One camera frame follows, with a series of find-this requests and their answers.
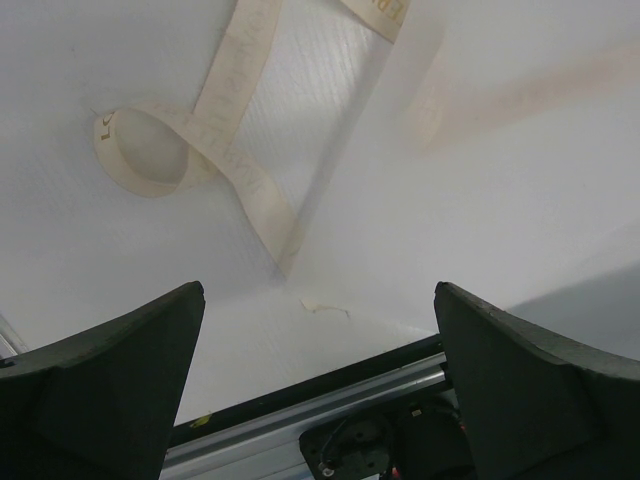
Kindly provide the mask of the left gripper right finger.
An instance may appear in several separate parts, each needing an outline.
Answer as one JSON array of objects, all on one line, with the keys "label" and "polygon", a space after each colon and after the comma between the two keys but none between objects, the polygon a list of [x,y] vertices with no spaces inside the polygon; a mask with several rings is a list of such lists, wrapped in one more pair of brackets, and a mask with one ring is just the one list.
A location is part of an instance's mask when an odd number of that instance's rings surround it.
[{"label": "left gripper right finger", "polygon": [[441,282],[434,309],[481,479],[636,479],[639,363]]}]

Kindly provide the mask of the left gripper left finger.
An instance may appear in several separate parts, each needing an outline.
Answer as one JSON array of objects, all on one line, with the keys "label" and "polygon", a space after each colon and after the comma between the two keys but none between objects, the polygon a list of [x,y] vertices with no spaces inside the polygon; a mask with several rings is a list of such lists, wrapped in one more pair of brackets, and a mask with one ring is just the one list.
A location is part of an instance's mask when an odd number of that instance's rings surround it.
[{"label": "left gripper left finger", "polygon": [[189,282],[2,360],[2,478],[158,478],[204,310]]}]

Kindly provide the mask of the white wrapping paper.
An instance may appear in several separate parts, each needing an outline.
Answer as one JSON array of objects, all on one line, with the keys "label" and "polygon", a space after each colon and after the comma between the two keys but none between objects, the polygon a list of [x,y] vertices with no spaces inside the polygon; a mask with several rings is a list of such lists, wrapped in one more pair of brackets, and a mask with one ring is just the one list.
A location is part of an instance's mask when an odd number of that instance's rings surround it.
[{"label": "white wrapping paper", "polygon": [[289,278],[310,309],[436,329],[639,256],[639,5],[415,1]]}]

